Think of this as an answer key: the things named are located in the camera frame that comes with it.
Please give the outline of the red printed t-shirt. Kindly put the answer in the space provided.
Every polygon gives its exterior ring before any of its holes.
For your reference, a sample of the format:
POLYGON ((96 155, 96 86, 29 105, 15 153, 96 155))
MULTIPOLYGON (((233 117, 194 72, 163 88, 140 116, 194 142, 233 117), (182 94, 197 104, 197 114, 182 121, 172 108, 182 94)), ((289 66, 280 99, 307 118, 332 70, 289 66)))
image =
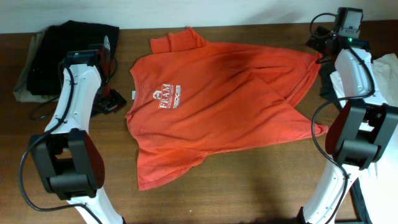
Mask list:
POLYGON ((131 68, 127 128, 139 145, 137 184, 179 178, 207 156, 307 139, 327 132, 296 110, 318 71, 318 55, 209 42, 192 28, 150 40, 131 68))

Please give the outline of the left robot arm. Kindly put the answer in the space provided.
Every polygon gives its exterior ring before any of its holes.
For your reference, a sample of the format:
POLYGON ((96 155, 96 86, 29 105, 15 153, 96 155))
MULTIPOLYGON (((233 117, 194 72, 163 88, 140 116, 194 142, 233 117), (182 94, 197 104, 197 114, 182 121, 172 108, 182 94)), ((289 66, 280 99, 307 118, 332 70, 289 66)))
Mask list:
POLYGON ((33 135, 19 166, 19 188, 34 210, 23 184, 23 167, 31 155, 44 189, 67 201, 55 210, 75 208, 87 223, 124 223, 104 190, 103 159, 89 136, 90 119, 119 111, 126 100, 109 81, 117 68, 109 44, 71 51, 60 62, 62 91, 41 135, 33 135))

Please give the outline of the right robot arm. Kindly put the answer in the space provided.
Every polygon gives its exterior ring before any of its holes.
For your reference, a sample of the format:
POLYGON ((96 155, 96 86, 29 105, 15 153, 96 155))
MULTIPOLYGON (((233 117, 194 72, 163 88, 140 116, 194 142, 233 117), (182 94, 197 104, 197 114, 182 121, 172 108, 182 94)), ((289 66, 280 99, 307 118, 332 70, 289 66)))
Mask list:
POLYGON ((334 223, 350 187, 382 158, 397 127, 397 107, 388 105, 377 87, 369 43, 358 38, 363 10, 341 7, 333 17, 333 29, 311 30, 307 45, 322 54, 317 63, 334 63, 343 85, 344 95, 320 108, 341 101, 345 105, 327 132, 325 147, 316 144, 328 161, 297 223, 334 223))

